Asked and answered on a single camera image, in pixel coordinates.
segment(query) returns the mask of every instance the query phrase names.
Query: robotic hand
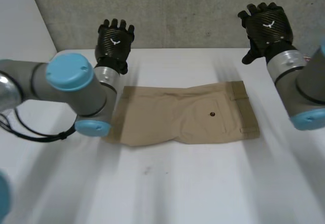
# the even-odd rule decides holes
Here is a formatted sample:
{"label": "robotic hand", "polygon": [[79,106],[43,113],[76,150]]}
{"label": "robotic hand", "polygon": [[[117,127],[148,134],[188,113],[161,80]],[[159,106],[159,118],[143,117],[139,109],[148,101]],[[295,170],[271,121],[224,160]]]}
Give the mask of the robotic hand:
{"label": "robotic hand", "polygon": [[67,103],[77,114],[74,127],[59,135],[39,134],[18,121],[29,131],[45,138],[34,138],[13,130],[4,115],[0,126],[18,137],[37,142],[64,139],[75,130],[91,137],[102,137],[110,130],[120,74],[127,73],[126,59],[134,40],[134,26],[126,22],[105,20],[99,27],[95,49],[97,65],[93,69],[81,54],[62,54],[50,63],[0,61],[0,112],[13,109],[26,100]]}
{"label": "robotic hand", "polygon": [[110,66],[124,75],[127,73],[126,59],[131,51],[131,43],[134,40],[134,26],[130,25],[126,31],[126,21],[121,20],[117,27],[117,19],[110,22],[106,19],[98,29],[99,37],[95,49],[95,57],[98,63],[109,63]]}
{"label": "robotic hand", "polygon": [[249,4],[238,13],[250,40],[242,63],[265,57],[267,69],[290,119],[299,130],[325,126],[325,44],[305,62],[292,45],[293,32],[282,7],[265,3]]}

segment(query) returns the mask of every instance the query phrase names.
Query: white tabletop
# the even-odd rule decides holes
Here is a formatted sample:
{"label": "white tabletop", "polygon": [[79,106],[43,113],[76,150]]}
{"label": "white tabletop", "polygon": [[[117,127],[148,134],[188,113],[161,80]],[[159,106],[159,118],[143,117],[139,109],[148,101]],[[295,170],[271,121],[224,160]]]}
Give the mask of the white tabletop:
{"label": "white tabletop", "polygon": [[[94,50],[59,54],[69,52],[95,64]],[[295,130],[265,61],[245,66],[246,52],[132,50],[119,92],[124,85],[192,87],[243,80],[261,138],[134,148],[78,133],[42,146],[25,141],[20,163],[2,161],[16,199],[6,223],[324,223],[325,130]],[[48,109],[31,111],[35,103],[47,103]],[[67,129],[74,120],[70,108],[59,103],[28,102],[21,111],[30,126],[45,133]]]}

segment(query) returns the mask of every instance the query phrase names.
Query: blue joint cap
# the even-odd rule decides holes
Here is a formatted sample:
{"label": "blue joint cap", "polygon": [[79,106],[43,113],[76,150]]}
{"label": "blue joint cap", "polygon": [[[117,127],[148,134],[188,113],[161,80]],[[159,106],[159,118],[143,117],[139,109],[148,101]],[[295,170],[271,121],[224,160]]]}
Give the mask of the blue joint cap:
{"label": "blue joint cap", "polygon": [[0,223],[5,219],[11,208],[9,184],[0,173]]}
{"label": "blue joint cap", "polygon": [[104,121],[80,120],[75,122],[75,129],[89,137],[103,137],[108,135],[111,125]]}
{"label": "blue joint cap", "polygon": [[290,118],[298,130],[315,130],[325,127],[325,108],[299,113]]}
{"label": "blue joint cap", "polygon": [[78,91],[93,79],[94,72],[87,58],[81,54],[62,54],[46,68],[46,80],[61,91]]}

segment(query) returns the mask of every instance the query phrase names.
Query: black robotic glove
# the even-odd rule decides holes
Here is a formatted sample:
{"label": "black robotic glove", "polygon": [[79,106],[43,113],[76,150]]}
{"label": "black robotic glove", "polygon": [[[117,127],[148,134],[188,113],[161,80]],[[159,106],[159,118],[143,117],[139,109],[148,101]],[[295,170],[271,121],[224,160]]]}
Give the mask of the black robotic glove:
{"label": "black robotic glove", "polygon": [[267,57],[268,53],[274,53],[270,51],[272,47],[276,47],[278,51],[295,49],[291,45],[294,39],[293,32],[282,7],[275,3],[268,6],[261,3],[257,7],[249,4],[247,9],[251,16],[246,11],[238,13],[250,41],[250,50],[243,57],[242,63],[247,65],[257,58]]}
{"label": "black robotic glove", "polygon": [[126,30],[126,21],[121,20],[117,27],[117,19],[113,19],[111,26],[109,20],[98,29],[99,37],[95,48],[95,57],[98,66],[108,66],[118,73],[127,73],[126,59],[131,51],[131,43],[134,40],[134,26],[130,25]]}

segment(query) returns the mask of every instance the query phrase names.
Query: folded pants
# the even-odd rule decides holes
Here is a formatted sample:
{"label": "folded pants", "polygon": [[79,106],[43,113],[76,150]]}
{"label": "folded pants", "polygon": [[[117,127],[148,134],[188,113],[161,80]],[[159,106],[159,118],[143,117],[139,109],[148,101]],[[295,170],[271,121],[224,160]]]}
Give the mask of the folded pants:
{"label": "folded pants", "polygon": [[109,142],[130,146],[176,140],[214,144],[259,137],[243,81],[192,88],[126,86]]}

